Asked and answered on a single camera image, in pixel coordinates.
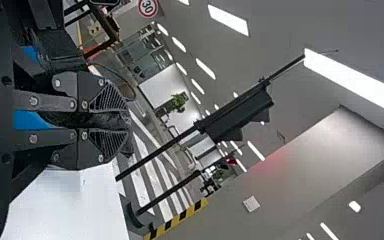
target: white ceiling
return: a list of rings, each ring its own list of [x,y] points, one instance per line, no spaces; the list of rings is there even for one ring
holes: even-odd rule
[[[214,112],[233,99],[232,92],[244,92],[302,54],[304,47],[315,51],[339,49],[330,57],[384,82],[384,1],[378,0],[162,0],[165,17],[158,19],[170,37],[165,41],[175,61],[181,63],[204,88],[202,112]],[[212,20],[207,5],[219,7],[248,21],[250,37]],[[172,42],[176,37],[185,45],[183,53]],[[195,63],[202,60],[216,74],[212,80]],[[384,128],[384,110],[299,66],[269,90],[275,101],[272,121],[265,126],[251,123],[244,130],[264,155],[327,116],[339,105],[359,113]],[[258,158],[246,146],[239,157],[250,167]]]

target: bolt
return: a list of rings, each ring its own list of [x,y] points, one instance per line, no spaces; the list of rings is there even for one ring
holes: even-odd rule
[[[86,101],[82,102],[82,108],[85,109],[85,110],[87,109],[87,102]]]
[[[36,144],[37,143],[37,135],[36,134],[30,135],[29,142],[32,144]]]
[[[87,132],[82,132],[82,139],[86,140],[87,139]]]
[[[29,102],[30,102],[30,105],[37,106],[37,104],[39,103],[39,100],[37,99],[37,97],[30,97]]]
[[[58,162],[59,161],[59,154],[55,153],[54,156],[52,157],[52,162]]]
[[[59,79],[55,80],[55,87],[57,88],[61,87],[61,81]]]

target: black pipe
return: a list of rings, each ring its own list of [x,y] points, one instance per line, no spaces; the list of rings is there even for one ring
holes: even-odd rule
[[[122,173],[120,173],[119,175],[117,175],[115,177],[115,180],[118,182],[121,179],[125,178],[127,175],[129,175],[132,172],[134,172],[135,170],[139,169],[140,167],[145,165],[147,162],[149,162],[149,161],[153,160],[154,158],[158,157],[161,153],[167,151],[174,144],[180,142],[182,139],[184,139],[185,137],[189,136],[191,133],[195,132],[196,130],[197,130],[196,126],[193,126],[193,127],[189,128],[188,130],[184,131],[182,134],[180,134],[179,136],[173,138],[172,140],[170,140],[169,142],[164,144],[162,147],[158,148],[157,150],[155,150],[154,152],[152,152],[151,154],[146,156],[144,159],[142,159],[139,162],[137,162],[135,165],[129,167],[126,170],[124,170]]]
[[[69,14],[79,10],[84,5],[86,5],[87,3],[88,3],[88,0],[84,0],[82,2],[79,2],[79,3],[76,3],[76,4],[72,5],[72,6],[70,6],[69,8],[64,10],[64,16],[67,16],[67,15],[69,15]]]
[[[86,12],[84,12],[84,13],[78,15],[77,17],[71,19],[70,21],[66,22],[66,23],[65,23],[65,27],[68,27],[68,26],[70,26],[71,24],[73,24],[73,23],[79,21],[80,19],[86,17],[86,16],[89,15],[90,13],[91,13],[91,11],[90,11],[90,9],[89,9],[89,10],[87,10]]]
[[[158,203],[160,203],[162,200],[166,199],[167,197],[169,197],[171,194],[177,192],[179,189],[181,189],[182,187],[184,187],[186,184],[190,183],[192,180],[194,180],[195,178],[197,178],[198,176],[201,175],[201,171],[199,170],[195,170],[191,175],[189,175],[187,178],[183,179],[180,183],[178,183],[176,186],[170,188],[169,190],[167,190],[166,192],[164,192],[163,194],[161,194],[160,196],[158,196],[156,199],[152,200],[151,202],[149,202],[148,204],[146,204],[145,206],[143,206],[142,208],[139,208],[135,215],[136,216],[139,216],[139,215],[142,215],[144,214],[146,211],[148,211],[149,209],[153,208],[155,205],[157,205]]]

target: red circle sign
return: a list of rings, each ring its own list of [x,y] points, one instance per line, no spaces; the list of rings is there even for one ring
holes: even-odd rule
[[[158,13],[158,0],[139,0],[139,13],[145,18],[153,18]]]

